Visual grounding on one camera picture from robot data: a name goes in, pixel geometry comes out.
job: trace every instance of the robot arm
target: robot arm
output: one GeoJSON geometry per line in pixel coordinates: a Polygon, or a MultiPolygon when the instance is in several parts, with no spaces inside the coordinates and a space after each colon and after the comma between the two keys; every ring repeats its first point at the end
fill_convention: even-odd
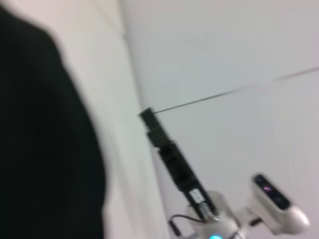
{"type": "MultiPolygon", "coordinates": [[[[177,188],[190,203],[187,216],[176,216],[187,218],[201,239],[246,239],[250,229],[260,222],[274,235],[294,235],[310,226],[306,215],[296,204],[262,174],[252,178],[253,197],[248,206],[233,212],[219,192],[205,191],[152,110],[145,110],[141,117],[149,129],[150,141],[158,148],[177,188]]],[[[169,224],[176,236],[182,238],[172,218],[169,224]]]]}

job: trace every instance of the black cable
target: black cable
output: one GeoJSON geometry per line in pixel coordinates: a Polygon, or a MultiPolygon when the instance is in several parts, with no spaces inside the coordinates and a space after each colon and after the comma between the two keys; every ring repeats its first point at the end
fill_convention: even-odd
{"type": "Polygon", "coordinates": [[[169,223],[171,229],[173,230],[175,236],[177,236],[178,238],[183,238],[183,235],[180,232],[180,230],[178,229],[178,227],[176,226],[176,224],[173,222],[174,218],[185,218],[185,219],[188,219],[188,220],[193,221],[193,222],[204,223],[202,220],[199,220],[199,219],[196,219],[196,218],[191,218],[189,216],[185,216],[185,215],[182,215],[182,214],[176,214],[176,215],[171,216],[171,218],[168,221],[168,223],[169,223]]]}

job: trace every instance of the white surface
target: white surface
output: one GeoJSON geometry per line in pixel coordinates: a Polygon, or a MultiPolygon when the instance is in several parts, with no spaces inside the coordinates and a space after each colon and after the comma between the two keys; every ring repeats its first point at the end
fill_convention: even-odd
{"type": "Polygon", "coordinates": [[[49,29],[95,123],[109,173],[110,239],[167,239],[126,43],[88,0],[8,0],[49,29]]]}
{"type": "MultiPolygon", "coordinates": [[[[264,172],[304,210],[319,238],[319,73],[157,114],[207,190],[221,192],[233,210],[250,196],[249,180],[264,172]]],[[[187,205],[156,157],[166,215],[187,205]]],[[[187,222],[178,222],[191,233],[187,222]]],[[[275,238],[264,226],[251,239],[275,238]]]]}
{"type": "Polygon", "coordinates": [[[123,0],[142,102],[157,110],[319,64],[316,0],[123,0]]]}

